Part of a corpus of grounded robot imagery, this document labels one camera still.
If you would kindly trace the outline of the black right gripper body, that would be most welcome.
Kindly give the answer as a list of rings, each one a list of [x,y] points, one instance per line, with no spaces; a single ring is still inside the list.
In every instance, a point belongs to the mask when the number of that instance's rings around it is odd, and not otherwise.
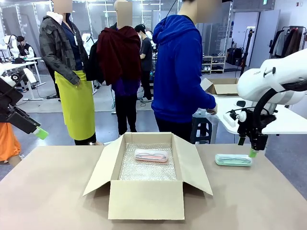
[[[253,149],[264,150],[268,135],[263,134],[262,130],[268,125],[268,114],[240,112],[237,119],[239,124],[238,134],[245,134]]]

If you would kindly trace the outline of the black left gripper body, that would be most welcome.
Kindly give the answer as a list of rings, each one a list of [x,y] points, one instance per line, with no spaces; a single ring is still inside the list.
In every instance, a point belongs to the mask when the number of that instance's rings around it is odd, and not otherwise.
[[[37,134],[39,132],[40,124],[17,106],[7,108],[5,120],[26,134]]]

